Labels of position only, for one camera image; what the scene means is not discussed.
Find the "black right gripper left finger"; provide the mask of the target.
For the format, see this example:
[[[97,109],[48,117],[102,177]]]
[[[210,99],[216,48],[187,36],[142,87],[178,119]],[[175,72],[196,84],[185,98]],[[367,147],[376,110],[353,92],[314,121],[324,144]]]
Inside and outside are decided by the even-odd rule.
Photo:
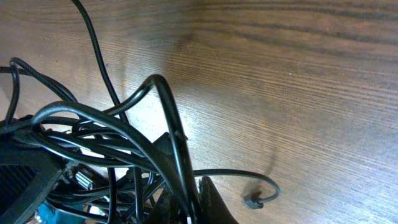
[[[146,224],[173,224],[178,223],[178,200],[169,189],[164,189],[146,218]]]

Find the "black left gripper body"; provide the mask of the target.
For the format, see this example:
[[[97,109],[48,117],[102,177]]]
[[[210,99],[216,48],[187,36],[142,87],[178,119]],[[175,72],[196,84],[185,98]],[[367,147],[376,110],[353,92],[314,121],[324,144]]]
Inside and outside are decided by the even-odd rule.
[[[48,150],[1,143],[1,223],[24,223],[63,173],[65,161]]]

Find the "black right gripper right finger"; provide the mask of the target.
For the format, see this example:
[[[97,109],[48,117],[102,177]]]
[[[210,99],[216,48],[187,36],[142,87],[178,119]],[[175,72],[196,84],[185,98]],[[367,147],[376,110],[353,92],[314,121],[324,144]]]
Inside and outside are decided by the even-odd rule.
[[[205,224],[238,224],[229,212],[213,181],[204,176],[199,183],[201,221]]]

